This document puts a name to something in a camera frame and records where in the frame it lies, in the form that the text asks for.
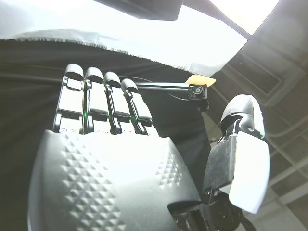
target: ceiling vent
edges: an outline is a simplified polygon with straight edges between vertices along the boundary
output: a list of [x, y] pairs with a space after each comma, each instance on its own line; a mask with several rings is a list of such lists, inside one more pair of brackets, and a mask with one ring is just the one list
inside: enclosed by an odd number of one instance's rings
[[282, 55], [256, 43], [246, 45], [222, 71], [263, 106], [274, 106], [306, 74]]

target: ceiling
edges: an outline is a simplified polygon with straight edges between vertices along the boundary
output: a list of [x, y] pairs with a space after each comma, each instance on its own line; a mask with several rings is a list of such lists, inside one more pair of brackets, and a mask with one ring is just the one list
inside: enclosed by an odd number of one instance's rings
[[[244, 55], [258, 67], [283, 77], [285, 86], [278, 100], [262, 103], [266, 141], [271, 155], [269, 186], [277, 201], [287, 206], [308, 229], [308, 1], [280, 0], [253, 37], [233, 58]], [[241, 93], [264, 99], [230, 75], [226, 65], [209, 89], [210, 117], [218, 123], [227, 102]], [[296, 82], [293, 77], [301, 73]], [[251, 72], [250, 78], [257, 78]], [[277, 212], [264, 212], [263, 216]]]

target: air vent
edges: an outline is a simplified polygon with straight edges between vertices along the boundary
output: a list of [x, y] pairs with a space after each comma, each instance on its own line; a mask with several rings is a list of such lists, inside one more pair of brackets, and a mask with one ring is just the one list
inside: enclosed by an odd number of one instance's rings
[[255, 84], [264, 93], [269, 94], [280, 83], [280, 80], [266, 72], [240, 54], [234, 56], [230, 62], [236, 71], [241, 73], [251, 83]]

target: yellow sticky note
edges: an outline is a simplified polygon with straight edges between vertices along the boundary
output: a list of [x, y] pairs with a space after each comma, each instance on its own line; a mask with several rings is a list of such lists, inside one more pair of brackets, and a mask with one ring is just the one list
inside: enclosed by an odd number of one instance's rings
[[201, 75], [192, 75], [186, 80], [186, 84], [195, 84], [195, 85], [207, 85], [207, 87], [212, 86], [216, 82], [216, 79], [209, 78]]

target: screw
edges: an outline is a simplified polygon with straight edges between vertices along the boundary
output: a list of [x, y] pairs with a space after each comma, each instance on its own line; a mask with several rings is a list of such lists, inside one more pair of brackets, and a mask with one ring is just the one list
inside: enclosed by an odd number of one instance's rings
[[59, 132], [60, 132], [60, 133], [66, 133], [67, 130], [66, 130], [65, 128], [62, 128], [62, 129], [59, 130]]

